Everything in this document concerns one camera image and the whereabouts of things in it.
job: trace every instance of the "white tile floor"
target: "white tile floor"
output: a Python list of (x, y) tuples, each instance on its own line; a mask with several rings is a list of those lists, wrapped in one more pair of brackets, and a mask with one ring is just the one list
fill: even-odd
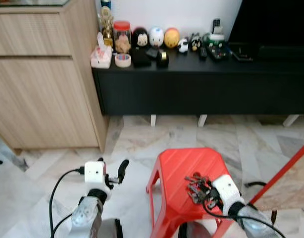
[[(151, 233), (145, 186), (157, 155), (167, 148), (212, 147), (222, 154), (246, 201), (260, 188), (245, 188), (252, 180), (268, 182), (304, 144), (304, 117), (291, 127), (262, 125), (254, 116), (211, 116), (197, 127), (194, 116), (158, 116), (156, 127), (148, 117), (112, 117), (104, 153), (98, 149), (25, 151), (16, 157), (0, 140), (0, 237), (48, 238), (48, 202), (56, 180), (67, 170), (103, 156), (107, 170), (116, 175), (129, 159), (126, 178), (104, 206), (103, 218), (118, 217), (125, 238), (148, 238)], [(83, 177), (72, 174), (55, 194), (55, 222), (77, 205), (86, 191)], [(275, 224), (288, 238), (304, 238), (304, 212), (279, 211)], [(64, 238), (64, 223), (56, 237)], [(226, 238), (246, 237), (234, 224)]]

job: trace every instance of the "jar with red lid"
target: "jar with red lid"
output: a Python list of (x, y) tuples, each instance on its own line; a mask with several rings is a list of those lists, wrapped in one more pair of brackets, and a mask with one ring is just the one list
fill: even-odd
[(131, 30), (128, 21), (115, 21), (113, 24), (114, 45), (119, 53), (128, 53), (131, 49)]

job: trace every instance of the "black cord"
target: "black cord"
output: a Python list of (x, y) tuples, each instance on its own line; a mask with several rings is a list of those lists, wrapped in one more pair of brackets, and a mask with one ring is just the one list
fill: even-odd
[(70, 216), (72, 216), (72, 213), (69, 214), (69, 215), (67, 215), (66, 217), (64, 217), (64, 218), (55, 226), (54, 231), (53, 231), (53, 233), (51, 234), (51, 238), (54, 238), (56, 230), (57, 230), (57, 229), (59, 228), (59, 226), (60, 226), (67, 218), (69, 218)]
[(223, 219), (229, 218), (229, 219), (234, 219), (234, 220), (237, 220), (237, 219), (250, 219), (250, 220), (254, 220), (254, 221), (256, 221), (256, 222), (260, 222), (260, 223), (265, 224), (266, 226), (272, 228), (272, 229), (275, 230), (282, 238), (285, 238), (285, 236), (284, 236), (278, 229), (276, 229), (273, 225), (268, 224), (267, 222), (264, 222), (264, 221), (262, 221), (262, 220), (260, 220), (260, 219), (258, 219), (258, 218), (247, 217), (247, 216), (238, 216), (238, 215), (235, 215), (235, 216), (222, 216), (222, 215), (216, 215), (216, 214), (214, 214), (214, 213), (212, 213), (212, 212), (210, 212), (210, 211), (208, 210), (208, 208), (206, 207), (206, 205), (205, 205), (204, 202), (202, 203), (202, 205), (203, 205), (204, 210), (205, 210), (208, 214), (212, 215), (213, 217), (223, 218)]
[(51, 198), (50, 198), (50, 202), (49, 202), (49, 217), (50, 217), (50, 229), (51, 229), (51, 236), (53, 233), (55, 233), (54, 229), (53, 229), (53, 217), (52, 217), (52, 202), (53, 202), (53, 197), (54, 197), (54, 194), (55, 194), (55, 191), (57, 189), (57, 186), (59, 184), (59, 182), (61, 182), (61, 180), (69, 173), (71, 172), (78, 172), (79, 169), (74, 169), (74, 170), (70, 170), (70, 171), (67, 171), (66, 173), (64, 173), (57, 181), (55, 187), (53, 188), (53, 191), (52, 191), (52, 194), (51, 194)]

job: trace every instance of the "black and white toy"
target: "black and white toy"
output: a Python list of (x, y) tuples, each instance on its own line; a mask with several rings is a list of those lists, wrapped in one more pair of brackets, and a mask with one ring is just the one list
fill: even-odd
[(192, 51), (197, 51), (202, 46), (202, 39), (199, 33), (192, 34), (191, 37), (191, 47)]
[(132, 42), (135, 47), (145, 47), (148, 44), (148, 32), (145, 28), (136, 28), (132, 33)]
[(177, 49), (180, 53), (187, 53), (188, 51), (188, 38), (181, 39), (177, 44)]

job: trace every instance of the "small figurine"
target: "small figurine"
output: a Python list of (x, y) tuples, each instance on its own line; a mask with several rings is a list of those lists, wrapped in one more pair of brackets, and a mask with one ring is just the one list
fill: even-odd
[(202, 39), (199, 33), (192, 34), (191, 46), (192, 46), (192, 51), (197, 51), (202, 46)]
[(136, 28), (132, 33), (132, 43), (135, 47), (144, 47), (148, 44), (148, 32), (145, 28)]
[(174, 48), (177, 46), (180, 40), (180, 33), (176, 28), (168, 28), (164, 35), (164, 43), (169, 48)]
[(164, 41), (164, 32), (159, 27), (154, 27), (150, 31), (149, 42), (151, 46), (160, 47)]
[(187, 53), (187, 51), (188, 51), (188, 37), (185, 37), (178, 42), (177, 49), (180, 53)]

